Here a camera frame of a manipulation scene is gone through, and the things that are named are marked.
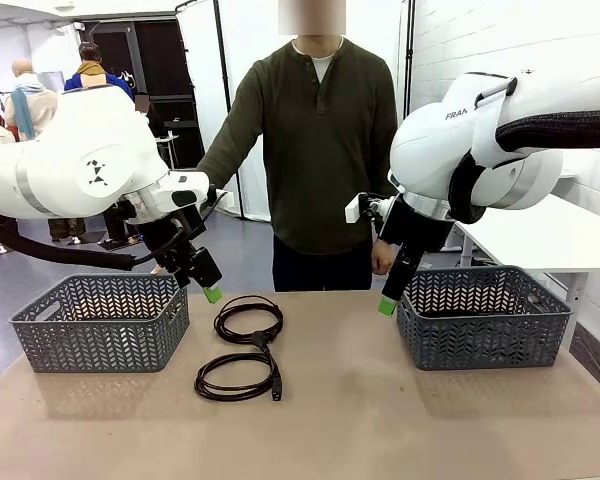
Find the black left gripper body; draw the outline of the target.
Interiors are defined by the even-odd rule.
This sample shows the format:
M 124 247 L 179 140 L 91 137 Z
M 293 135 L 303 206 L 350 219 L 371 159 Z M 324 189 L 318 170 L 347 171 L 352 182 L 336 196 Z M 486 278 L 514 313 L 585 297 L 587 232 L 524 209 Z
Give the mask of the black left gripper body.
M 192 240 L 205 229 L 202 215 L 195 205 L 140 224 L 139 233 L 149 253 L 141 257 L 139 263 L 156 260 L 169 271 L 207 271 L 208 250 L 192 245 Z

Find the person's left hand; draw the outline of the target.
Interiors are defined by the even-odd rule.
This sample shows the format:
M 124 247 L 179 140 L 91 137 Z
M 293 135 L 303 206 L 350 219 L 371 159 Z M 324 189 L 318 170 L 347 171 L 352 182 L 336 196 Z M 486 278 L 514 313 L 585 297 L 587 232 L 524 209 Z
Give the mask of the person's left hand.
M 387 275 L 394 261 L 393 247 L 387 242 L 377 239 L 372 247 L 371 265 L 372 272 L 378 276 Z

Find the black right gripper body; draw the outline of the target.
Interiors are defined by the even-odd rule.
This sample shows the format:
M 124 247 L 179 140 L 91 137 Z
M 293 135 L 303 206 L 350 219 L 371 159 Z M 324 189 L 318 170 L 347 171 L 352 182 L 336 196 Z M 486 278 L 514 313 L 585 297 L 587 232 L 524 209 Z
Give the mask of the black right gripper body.
M 451 222 L 418 213 L 398 195 L 384 220 L 381 239 L 390 245 L 419 247 L 424 253 L 436 253 L 446 243 L 452 227 Z

